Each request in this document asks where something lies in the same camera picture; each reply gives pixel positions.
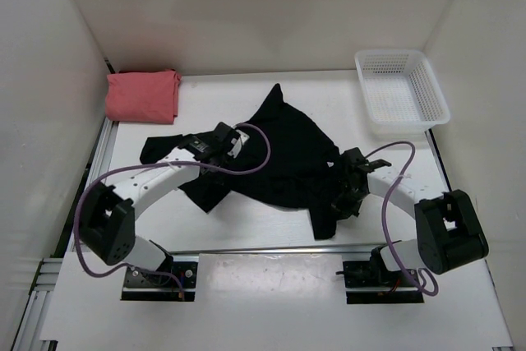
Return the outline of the black t-shirt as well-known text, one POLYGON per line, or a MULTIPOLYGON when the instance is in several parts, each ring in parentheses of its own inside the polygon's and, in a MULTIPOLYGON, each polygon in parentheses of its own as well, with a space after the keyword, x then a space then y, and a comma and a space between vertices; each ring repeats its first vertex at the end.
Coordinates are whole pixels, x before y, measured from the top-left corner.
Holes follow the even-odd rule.
POLYGON ((335 204, 344 190, 343 157, 334 142, 303 112, 284 101, 274 85, 243 131, 249 140, 228 164, 234 176, 200 176, 182 186, 203 211, 210 212, 230 192, 287 209, 309 212, 316 240, 332 238, 348 213, 335 204))

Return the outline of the pink t-shirt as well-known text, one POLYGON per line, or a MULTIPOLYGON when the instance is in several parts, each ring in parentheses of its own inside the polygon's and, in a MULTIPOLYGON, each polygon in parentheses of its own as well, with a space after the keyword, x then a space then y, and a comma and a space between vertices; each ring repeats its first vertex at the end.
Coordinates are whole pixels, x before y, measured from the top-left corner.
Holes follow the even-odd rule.
POLYGON ((181 79, 174 70, 109 74, 105 115, 114 122, 173 124, 181 79))

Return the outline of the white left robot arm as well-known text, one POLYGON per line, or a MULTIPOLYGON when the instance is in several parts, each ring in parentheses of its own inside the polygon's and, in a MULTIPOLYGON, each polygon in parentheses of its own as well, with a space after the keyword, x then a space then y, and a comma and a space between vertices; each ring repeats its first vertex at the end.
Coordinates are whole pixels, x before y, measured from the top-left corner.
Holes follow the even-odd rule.
POLYGON ((136 232, 136 222, 153 204, 182 186, 207 176, 246 176, 254 168, 232 164, 251 137, 246 125, 221 122, 213 131, 178 136, 151 161, 114 169, 83 192, 75 211, 73 233, 78 261, 93 278, 126 268, 154 285, 178 278, 173 257, 136 232))

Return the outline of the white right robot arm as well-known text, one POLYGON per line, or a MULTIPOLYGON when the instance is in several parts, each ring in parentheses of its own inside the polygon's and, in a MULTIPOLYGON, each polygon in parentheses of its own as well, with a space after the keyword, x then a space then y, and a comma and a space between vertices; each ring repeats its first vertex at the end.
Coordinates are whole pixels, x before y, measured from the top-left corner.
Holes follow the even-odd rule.
POLYGON ((342 192, 331 207, 344 219, 359 214, 368 196, 383 198, 381 211, 394 205, 416 225, 416 237, 405 242, 389 239, 371 251, 368 261, 346 261, 343 275, 353 286, 417 281, 419 271, 434 275, 487 257, 489 244, 468 194, 462 190, 433 196, 429 187, 402 178, 383 159, 368 160, 358 148, 346 150, 342 192))

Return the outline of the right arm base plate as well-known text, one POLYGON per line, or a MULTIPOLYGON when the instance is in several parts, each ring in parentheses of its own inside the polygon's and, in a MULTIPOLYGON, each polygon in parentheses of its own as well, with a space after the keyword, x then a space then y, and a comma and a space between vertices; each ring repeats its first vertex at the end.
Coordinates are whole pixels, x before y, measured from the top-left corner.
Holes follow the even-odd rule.
POLYGON ((348 305, 424 303, 422 293, 401 271, 381 273, 370 261, 344 261, 335 275, 344 280, 348 305))

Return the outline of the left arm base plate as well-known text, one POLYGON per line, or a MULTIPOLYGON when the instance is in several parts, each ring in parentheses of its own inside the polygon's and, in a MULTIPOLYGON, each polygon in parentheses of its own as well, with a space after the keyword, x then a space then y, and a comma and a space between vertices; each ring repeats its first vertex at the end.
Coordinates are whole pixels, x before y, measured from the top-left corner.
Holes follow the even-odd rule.
POLYGON ((122 284, 121 300, 133 302, 183 302, 195 301, 199 258, 173 256, 171 277, 148 275, 137 269, 127 269, 122 284))

